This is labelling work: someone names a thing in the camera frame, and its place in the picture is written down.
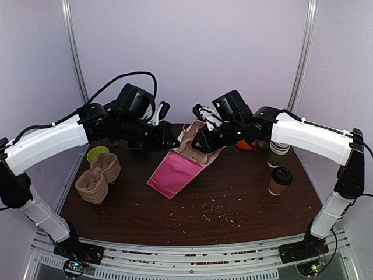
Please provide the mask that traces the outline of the pink and white paper bag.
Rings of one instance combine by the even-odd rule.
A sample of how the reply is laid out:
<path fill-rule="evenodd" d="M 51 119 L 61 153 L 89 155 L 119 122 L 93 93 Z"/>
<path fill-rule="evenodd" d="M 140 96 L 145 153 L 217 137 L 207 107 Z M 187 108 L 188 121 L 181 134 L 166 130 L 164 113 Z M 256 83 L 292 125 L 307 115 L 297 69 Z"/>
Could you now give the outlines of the pink and white paper bag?
<path fill-rule="evenodd" d="M 222 148 L 204 154 L 191 146 L 194 137 L 204 128 L 206 123 L 199 120 L 188 121 L 182 126 L 182 131 L 177 137 L 180 146 L 168 151 L 148 179 L 148 186 L 172 199 L 218 158 Z"/>

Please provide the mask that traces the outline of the stack of paper cups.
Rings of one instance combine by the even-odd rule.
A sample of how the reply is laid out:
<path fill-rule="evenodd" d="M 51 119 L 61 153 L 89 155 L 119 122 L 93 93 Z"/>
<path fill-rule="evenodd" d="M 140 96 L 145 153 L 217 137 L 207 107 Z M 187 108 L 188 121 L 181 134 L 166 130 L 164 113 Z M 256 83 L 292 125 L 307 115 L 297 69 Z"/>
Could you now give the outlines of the stack of paper cups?
<path fill-rule="evenodd" d="M 271 142 L 268 154 L 267 164 L 271 168 L 277 168 L 281 165 L 283 158 L 290 150 L 290 145 L 283 143 Z"/>

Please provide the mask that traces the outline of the stack of cardboard cup carriers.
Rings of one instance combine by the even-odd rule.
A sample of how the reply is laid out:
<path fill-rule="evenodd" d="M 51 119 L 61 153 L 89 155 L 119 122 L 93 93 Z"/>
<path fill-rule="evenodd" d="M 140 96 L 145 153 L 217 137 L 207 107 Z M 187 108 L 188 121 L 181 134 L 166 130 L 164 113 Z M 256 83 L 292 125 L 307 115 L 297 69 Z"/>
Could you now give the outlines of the stack of cardboard cup carriers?
<path fill-rule="evenodd" d="M 99 154 L 90 164 L 90 169 L 76 180 L 75 188 L 81 198 L 91 204 L 101 204 L 121 172 L 117 155 Z"/>

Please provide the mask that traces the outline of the single brown paper cup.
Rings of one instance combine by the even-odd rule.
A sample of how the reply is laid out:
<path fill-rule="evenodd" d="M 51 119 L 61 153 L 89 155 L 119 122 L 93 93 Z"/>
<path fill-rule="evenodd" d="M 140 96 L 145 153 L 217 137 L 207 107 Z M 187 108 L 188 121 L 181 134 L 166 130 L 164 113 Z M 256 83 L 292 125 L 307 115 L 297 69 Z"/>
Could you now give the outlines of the single brown paper cup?
<path fill-rule="evenodd" d="M 292 182 L 292 178 L 272 177 L 268 186 L 268 191 L 274 196 L 280 196 Z"/>

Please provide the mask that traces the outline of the single black cup lid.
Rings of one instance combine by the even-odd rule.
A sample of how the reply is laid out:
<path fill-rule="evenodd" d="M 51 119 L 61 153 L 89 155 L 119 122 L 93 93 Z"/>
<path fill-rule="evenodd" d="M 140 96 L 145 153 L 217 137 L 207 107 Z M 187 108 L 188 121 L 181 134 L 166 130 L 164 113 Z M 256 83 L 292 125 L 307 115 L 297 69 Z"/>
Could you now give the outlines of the single black cup lid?
<path fill-rule="evenodd" d="M 291 171 L 283 166 L 279 166 L 272 171 L 272 179 L 281 186 L 289 186 L 293 182 Z"/>

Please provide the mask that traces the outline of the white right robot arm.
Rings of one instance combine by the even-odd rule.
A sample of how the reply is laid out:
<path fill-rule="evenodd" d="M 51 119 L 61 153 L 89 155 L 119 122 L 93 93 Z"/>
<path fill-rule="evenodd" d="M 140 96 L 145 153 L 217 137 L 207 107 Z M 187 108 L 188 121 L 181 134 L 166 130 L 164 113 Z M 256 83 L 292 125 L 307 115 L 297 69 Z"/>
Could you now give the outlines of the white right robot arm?
<path fill-rule="evenodd" d="M 213 108 L 197 104 L 192 109 L 197 119 L 207 124 L 192 141 L 192 147 L 204 154 L 242 140 L 247 144 L 261 140 L 307 151 L 335 164 L 335 185 L 303 239 L 279 247 L 283 264 L 327 253 L 326 237 L 333 233 L 350 205 L 364 194 L 364 152 L 370 148 L 364 142 L 363 132 L 320 125 L 286 109 L 263 106 L 252 112 L 236 90 L 216 98 L 212 104 Z"/>

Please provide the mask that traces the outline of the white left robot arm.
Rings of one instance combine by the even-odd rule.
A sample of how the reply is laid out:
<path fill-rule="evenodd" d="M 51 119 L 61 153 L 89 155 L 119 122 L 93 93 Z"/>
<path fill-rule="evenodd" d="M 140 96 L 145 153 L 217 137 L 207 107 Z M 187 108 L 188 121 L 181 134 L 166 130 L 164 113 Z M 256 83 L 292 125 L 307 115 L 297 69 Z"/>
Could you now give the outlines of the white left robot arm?
<path fill-rule="evenodd" d="M 13 140 L 1 139 L 1 201 L 23 213 L 46 232 L 57 255 L 74 264 L 99 264 L 104 249 L 79 240 L 73 224 L 60 217 L 37 193 L 57 175 L 50 167 L 57 155 L 102 139 L 126 141 L 135 151 L 164 151 L 179 141 L 165 117 L 170 105 L 155 102 L 155 94 L 126 84 L 118 97 L 105 105 L 88 101 L 50 125 L 34 126 Z"/>

